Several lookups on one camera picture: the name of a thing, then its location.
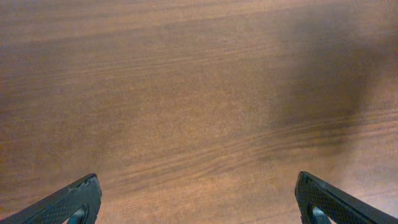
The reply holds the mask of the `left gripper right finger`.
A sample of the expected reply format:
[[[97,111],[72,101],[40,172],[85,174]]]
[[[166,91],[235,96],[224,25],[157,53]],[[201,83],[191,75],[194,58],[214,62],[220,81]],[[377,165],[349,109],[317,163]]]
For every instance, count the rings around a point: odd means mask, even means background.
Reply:
[[[360,201],[309,172],[301,171],[298,174],[295,198],[303,224],[397,224],[397,218]]]

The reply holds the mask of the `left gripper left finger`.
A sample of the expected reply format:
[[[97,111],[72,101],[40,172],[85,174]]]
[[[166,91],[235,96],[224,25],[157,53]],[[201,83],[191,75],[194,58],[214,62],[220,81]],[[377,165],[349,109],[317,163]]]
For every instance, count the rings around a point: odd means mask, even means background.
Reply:
[[[94,223],[101,206],[96,174],[88,174],[1,223]]]

